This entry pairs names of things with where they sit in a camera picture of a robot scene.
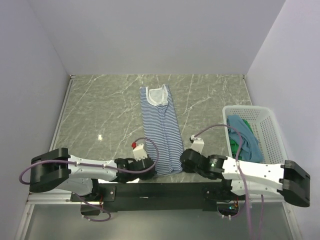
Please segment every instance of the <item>blue and white striped fabric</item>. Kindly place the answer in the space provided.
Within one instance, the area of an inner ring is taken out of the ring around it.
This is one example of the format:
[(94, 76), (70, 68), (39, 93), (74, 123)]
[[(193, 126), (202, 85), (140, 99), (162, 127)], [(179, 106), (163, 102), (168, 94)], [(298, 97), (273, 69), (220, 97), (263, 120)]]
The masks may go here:
[[(159, 150), (155, 166), (158, 176), (182, 171), (180, 156), (184, 151), (174, 103), (168, 85), (157, 89), (140, 88), (140, 106), (144, 136), (150, 138)], [(155, 147), (146, 142), (147, 153), (156, 160)]]

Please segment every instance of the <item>green cloth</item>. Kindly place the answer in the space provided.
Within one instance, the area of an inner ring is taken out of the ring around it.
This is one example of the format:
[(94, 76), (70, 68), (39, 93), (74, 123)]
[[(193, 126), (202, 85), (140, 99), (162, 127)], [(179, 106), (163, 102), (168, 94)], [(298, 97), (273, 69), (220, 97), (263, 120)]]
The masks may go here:
[[(251, 131), (252, 133), (254, 133), (254, 132), (252, 131), (252, 129), (251, 129), (250, 124), (248, 123), (248, 121), (247, 121), (247, 120), (244, 120), (244, 119), (242, 119), (242, 120), (244, 121), (245, 125), (247, 125), (247, 127), (250, 129), (250, 131)], [(235, 158), (235, 157), (236, 157), (236, 154), (237, 154), (237, 150), (238, 150), (238, 148), (239, 148), (239, 145), (236, 143), (235, 140), (232, 140), (232, 139), (230, 139), (230, 138), (229, 138), (229, 141), (230, 141), (230, 147), (231, 147), (232, 157)]]

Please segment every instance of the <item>neckline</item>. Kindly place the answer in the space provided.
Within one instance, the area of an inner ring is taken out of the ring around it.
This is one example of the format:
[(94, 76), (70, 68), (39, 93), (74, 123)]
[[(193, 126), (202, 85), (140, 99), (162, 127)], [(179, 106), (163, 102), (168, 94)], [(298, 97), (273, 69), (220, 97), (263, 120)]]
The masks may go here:
[[(151, 97), (151, 92), (153, 91), (158, 91), (158, 90), (162, 90), (162, 98), (160, 102), (156, 102), (152, 97)], [(158, 106), (158, 105), (167, 105), (168, 104), (168, 91), (167, 91), (167, 87), (165, 84), (162, 85), (162, 87), (159, 88), (154, 88), (154, 89), (149, 89), (149, 87), (147, 86), (145, 88), (145, 96), (147, 101), (153, 105), (153, 106)]]

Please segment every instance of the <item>marble table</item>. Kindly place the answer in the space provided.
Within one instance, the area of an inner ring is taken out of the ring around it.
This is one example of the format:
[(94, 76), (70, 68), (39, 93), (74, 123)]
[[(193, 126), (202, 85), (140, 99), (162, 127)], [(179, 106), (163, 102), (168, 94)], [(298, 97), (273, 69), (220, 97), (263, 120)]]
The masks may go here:
[[(224, 106), (251, 105), (243, 75), (76, 75), (70, 84), (53, 148), (68, 148), (72, 155), (101, 161), (133, 157), (132, 142), (144, 136), (141, 86), (154, 89), (169, 85), (185, 149), (191, 146), (191, 135), (223, 123)], [(228, 155), (223, 127), (208, 130), (201, 137), (204, 155)], [(182, 172), (147, 182), (208, 181), (198, 174)]]

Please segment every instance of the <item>metal frame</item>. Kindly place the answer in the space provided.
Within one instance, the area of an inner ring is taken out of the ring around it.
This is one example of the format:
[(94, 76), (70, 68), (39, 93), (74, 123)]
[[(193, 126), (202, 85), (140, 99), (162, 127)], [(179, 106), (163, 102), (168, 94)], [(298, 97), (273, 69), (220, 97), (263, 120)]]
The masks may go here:
[[(57, 136), (59, 134), (59, 130), (61, 127), (61, 121), (65, 112), (66, 104), (68, 102), (69, 93), (71, 90), (71, 86), (73, 84), (73, 81), (75, 79), (75, 75), (70, 75), (70, 81), (69, 85), (64, 97), (64, 101), (62, 104), (62, 108), (60, 111), (59, 119), (57, 122), (57, 126), (54, 131), (53, 139), (50, 145), (49, 151), (53, 150), (56, 146), (56, 140)], [(247, 84), (246, 84), (246, 76), (243, 75), (245, 87), (248, 91)], [(45, 205), (80, 205), (80, 202), (70, 201), (71, 199), (71, 193), (64, 191), (64, 190), (52, 190), (50, 192), (44, 192), (44, 193), (30, 193), (28, 196), (28, 199), (26, 201), (26, 205), (24, 208), (24, 212), (22, 214), (22, 218), (19, 224), (19, 227), (17, 229), (15, 240), (24, 240), (29, 228), (30, 220), (34, 211), (34, 207), (36, 204), (45, 204)], [(251, 195), (250, 198), (252, 203), (260, 203), (261, 197), (259, 195)], [(296, 215), (293, 209), (293, 206), (284, 202), (283, 198), (278, 197), (265, 197), (264, 202), (266, 203), (281, 203), (283, 204), (284, 212), (288, 221), (288, 225), (291, 231), (292, 239), (293, 240), (302, 240), (302, 235), (299, 229), (299, 225), (296, 219)]]

